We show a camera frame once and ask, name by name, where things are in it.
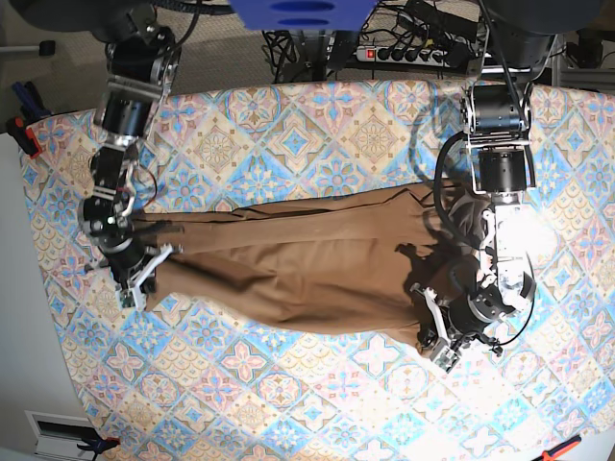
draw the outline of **power strip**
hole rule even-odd
[[[389,51],[387,46],[358,46],[357,61],[388,62],[392,64],[415,64],[429,67],[450,66],[444,61],[446,53],[440,50],[422,50],[411,47],[404,52],[404,48],[394,48]]]

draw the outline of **blue object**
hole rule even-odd
[[[254,31],[360,31],[377,0],[230,0]]]

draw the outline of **table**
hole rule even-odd
[[[266,86],[169,98],[141,162],[147,211],[231,210],[432,177],[459,82]],[[407,345],[269,328],[208,299],[119,310],[77,223],[104,140],[92,111],[34,126],[23,157],[38,264],[75,391],[117,460],[493,458],[615,424],[615,97],[537,87],[527,331],[449,375]],[[465,157],[450,171],[467,177]],[[141,204],[147,191],[140,190]],[[506,337],[525,319],[500,325]]]

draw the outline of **brown trousers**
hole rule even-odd
[[[471,209],[456,220],[472,228],[477,207],[465,189],[447,185],[444,195],[448,206],[465,199]],[[206,296],[273,327],[382,330],[415,347],[431,315],[408,289],[415,281],[434,286],[437,270],[459,255],[440,229],[429,184],[137,221],[158,220],[183,231],[159,234],[157,243],[184,252],[157,269],[148,310],[172,292]],[[434,287],[446,292],[440,278]]]

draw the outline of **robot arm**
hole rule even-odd
[[[181,50],[150,5],[123,17],[97,31],[107,43],[109,78],[94,122],[107,139],[92,158],[93,193],[80,203],[79,222],[104,256],[99,267],[111,268],[119,304],[143,309],[146,295],[156,290],[156,267],[179,249],[147,246],[144,230],[133,226],[137,142],[170,90]]]

